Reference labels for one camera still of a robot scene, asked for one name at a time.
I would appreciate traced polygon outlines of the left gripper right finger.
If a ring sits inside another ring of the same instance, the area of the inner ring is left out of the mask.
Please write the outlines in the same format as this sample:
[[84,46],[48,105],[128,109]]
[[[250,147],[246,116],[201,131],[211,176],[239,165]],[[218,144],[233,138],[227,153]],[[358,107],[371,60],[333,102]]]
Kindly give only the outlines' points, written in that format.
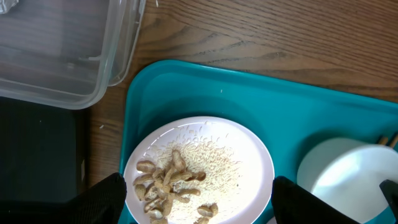
[[272,183],[277,224],[358,224],[284,176]]

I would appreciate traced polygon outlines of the white bowl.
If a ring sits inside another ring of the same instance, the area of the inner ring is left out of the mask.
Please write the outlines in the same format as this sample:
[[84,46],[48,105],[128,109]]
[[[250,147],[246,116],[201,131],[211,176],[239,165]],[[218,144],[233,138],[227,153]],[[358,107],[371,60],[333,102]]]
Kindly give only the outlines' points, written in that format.
[[299,186],[358,223],[388,207],[379,187],[385,180],[397,182],[397,151],[347,138],[316,145],[297,172]]

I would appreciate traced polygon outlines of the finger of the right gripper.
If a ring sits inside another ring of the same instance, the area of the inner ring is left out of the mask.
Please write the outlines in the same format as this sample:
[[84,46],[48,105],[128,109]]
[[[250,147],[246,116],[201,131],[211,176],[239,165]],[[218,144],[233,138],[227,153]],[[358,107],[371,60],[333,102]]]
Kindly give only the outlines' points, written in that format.
[[379,184],[379,187],[388,203],[388,206],[392,210],[395,218],[398,218],[398,206],[397,206],[397,194],[398,184],[392,180],[384,180]]

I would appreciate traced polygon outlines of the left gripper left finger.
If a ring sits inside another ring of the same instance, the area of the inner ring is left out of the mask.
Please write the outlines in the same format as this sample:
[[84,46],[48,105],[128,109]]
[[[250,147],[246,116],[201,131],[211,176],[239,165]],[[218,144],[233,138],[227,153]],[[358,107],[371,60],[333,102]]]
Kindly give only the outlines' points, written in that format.
[[117,223],[126,195],[126,181],[115,172],[67,202],[2,201],[1,223]]

